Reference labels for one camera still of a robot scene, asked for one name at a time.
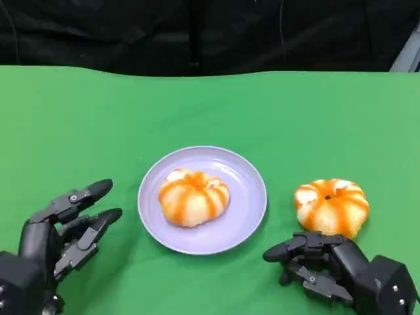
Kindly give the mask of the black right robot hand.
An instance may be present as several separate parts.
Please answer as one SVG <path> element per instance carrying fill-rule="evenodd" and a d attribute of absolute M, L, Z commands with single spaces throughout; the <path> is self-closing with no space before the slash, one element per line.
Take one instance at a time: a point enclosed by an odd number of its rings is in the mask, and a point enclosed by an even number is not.
<path fill-rule="evenodd" d="M 291 239 L 266 250 L 262 257 L 283 266 L 281 286 L 296 280 L 307 295 L 345 306 L 356 305 L 356 277 L 369 264 L 351 239 L 321 232 L 296 232 Z"/>

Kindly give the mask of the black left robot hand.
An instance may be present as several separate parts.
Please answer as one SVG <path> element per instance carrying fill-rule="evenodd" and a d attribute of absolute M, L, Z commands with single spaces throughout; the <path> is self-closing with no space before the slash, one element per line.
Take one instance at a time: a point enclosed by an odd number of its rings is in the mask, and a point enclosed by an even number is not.
<path fill-rule="evenodd" d="M 114 208 L 80 215 L 113 187 L 112 179 L 94 182 L 54 198 L 22 228 L 18 255 L 40 267 L 47 290 L 54 290 L 72 270 L 81 269 L 98 252 L 108 227 L 122 216 Z"/>

